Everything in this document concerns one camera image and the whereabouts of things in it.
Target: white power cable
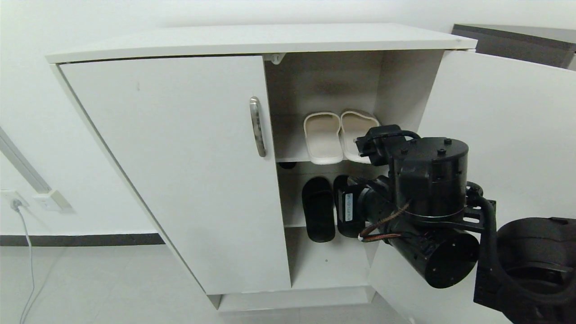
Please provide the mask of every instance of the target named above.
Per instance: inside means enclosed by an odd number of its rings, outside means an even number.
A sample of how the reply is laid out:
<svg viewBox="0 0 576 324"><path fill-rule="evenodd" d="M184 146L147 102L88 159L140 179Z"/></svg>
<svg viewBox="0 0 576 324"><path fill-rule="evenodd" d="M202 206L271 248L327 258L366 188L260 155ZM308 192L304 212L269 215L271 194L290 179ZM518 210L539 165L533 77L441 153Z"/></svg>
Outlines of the white power cable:
<svg viewBox="0 0 576 324"><path fill-rule="evenodd" d="M22 314L20 315L20 324L24 324L24 321L26 321L26 316L24 316L24 314L26 313L26 308L28 308L28 304L30 303L32 296L34 295L34 289L36 288L36 285L34 283L34 267L32 266L32 242L30 242L30 235L28 235L28 228L26 227L24 216L22 216L22 213L20 212L20 206L22 206L22 202L18 199L13 199L12 202L10 203L10 207L14 209L14 211L17 212L18 215L20 215L20 220L22 221L22 226L24 227L24 234L26 234L26 241L28 241L28 252L30 255L30 274L32 275L32 292L30 292L28 301L26 301L26 305L24 305L24 309L22 310Z"/></svg>

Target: white wall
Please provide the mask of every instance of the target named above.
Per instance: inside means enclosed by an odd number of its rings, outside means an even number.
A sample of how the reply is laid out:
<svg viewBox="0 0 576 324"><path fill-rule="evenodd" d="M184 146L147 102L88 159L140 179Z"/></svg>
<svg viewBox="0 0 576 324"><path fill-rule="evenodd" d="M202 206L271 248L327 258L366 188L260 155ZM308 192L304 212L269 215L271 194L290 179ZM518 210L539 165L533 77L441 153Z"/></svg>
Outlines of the white wall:
<svg viewBox="0 0 576 324"><path fill-rule="evenodd" d="M155 232L92 140L43 55L159 27L294 22L399 22L449 32L456 22L576 29L576 1L61 1L3 0L1 125L75 214L26 213L34 235ZM1 186L32 188L2 157ZM2 203L0 233L22 233Z"/></svg>

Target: cabinet door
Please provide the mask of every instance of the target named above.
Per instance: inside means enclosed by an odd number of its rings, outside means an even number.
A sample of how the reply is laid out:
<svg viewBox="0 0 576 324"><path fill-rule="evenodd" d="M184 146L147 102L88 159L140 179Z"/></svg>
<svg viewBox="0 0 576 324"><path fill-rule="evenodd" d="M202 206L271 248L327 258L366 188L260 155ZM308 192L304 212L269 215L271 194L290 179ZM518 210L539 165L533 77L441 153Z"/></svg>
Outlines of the cabinet door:
<svg viewBox="0 0 576 324"><path fill-rule="evenodd" d="M290 288L261 56L60 67L206 293ZM264 157L252 96L261 102Z"/></svg>
<svg viewBox="0 0 576 324"><path fill-rule="evenodd" d="M468 180L498 202L502 226L524 217L574 217L576 73L464 51L447 51L418 134L469 145ZM428 286L380 243L369 281L413 323L510 323L472 301L476 271L459 284Z"/></svg>

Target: wall outlet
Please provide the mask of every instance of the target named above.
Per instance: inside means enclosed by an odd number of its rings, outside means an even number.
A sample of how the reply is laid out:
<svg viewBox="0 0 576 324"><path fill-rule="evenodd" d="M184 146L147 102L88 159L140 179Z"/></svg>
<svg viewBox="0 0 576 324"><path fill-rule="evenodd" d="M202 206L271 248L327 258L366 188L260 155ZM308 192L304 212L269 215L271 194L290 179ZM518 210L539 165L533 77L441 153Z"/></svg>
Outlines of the wall outlet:
<svg viewBox="0 0 576 324"><path fill-rule="evenodd" d="M0 192L2 194L2 201L5 204L10 205L12 200L18 199L20 202L22 202L22 206L30 206L30 204L16 190L2 189Z"/></svg>
<svg viewBox="0 0 576 324"><path fill-rule="evenodd" d="M61 212L63 209L70 207L70 204L58 190L51 190L47 194L36 194L32 198L42 209L52 212Z"/></svg>

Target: slipper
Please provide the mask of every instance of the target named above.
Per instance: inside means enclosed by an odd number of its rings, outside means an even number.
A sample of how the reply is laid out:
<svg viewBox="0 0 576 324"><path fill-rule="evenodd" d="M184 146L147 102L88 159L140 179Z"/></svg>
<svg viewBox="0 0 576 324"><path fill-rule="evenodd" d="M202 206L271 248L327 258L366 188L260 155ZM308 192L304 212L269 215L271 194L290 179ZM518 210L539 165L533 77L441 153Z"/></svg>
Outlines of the slipper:
<svg viewBox="0 0 576 324"><path fill-rule="evenodd" d="M337 176L334 179L333 188L338 231L349 238L357 238L358 234L366 227L366 223L357 213L354 213L354 194L345 193L346 188L348 188L348 176ZM345 199L341 205L339 204L340 198Z"/></svg>
<svg viewBox="0 0 576 324"><path fill-rule="evenodd" d="M328 179L317 176L302 188L302 207L306 232L314 242L329 242L336 235L334 229L334 198Z"/></svg>
<svg viewBox="0 0 576 324"><path fill-rule="evenodd" d="M367 112L347 110L340 115L340 143L347 159L354 162L370 164L370 158L361 157L354 140L365 136L372 127L380 126L378 120Z"/></svg>
<svg viewBox="0 0 576 324"><path fill-rule="evenodd" d="M335 164L344 159L338 132L340 117L333 112L316 112L304 119L304 136L312 163Z"/></svg>

